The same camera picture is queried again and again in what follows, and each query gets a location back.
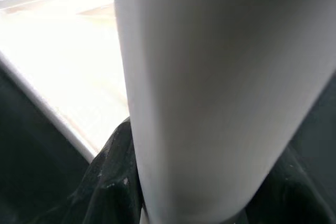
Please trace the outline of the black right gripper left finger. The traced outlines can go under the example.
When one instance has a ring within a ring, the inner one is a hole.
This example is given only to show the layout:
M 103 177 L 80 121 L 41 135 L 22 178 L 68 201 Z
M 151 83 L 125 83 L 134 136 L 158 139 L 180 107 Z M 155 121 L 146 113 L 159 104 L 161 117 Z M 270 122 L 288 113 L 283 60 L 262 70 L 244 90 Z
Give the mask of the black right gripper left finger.
M 126 118 L 89 165 L 62 223 L 139 223 L 143 206 L 131 122 Z

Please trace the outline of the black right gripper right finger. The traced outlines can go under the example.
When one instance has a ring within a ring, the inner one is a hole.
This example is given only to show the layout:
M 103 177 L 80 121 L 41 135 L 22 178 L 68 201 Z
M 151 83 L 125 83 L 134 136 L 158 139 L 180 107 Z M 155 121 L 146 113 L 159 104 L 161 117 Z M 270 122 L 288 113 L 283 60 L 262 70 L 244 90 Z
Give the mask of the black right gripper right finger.
M 286 147 L 236 223 L 335 223 L 335 213 Z

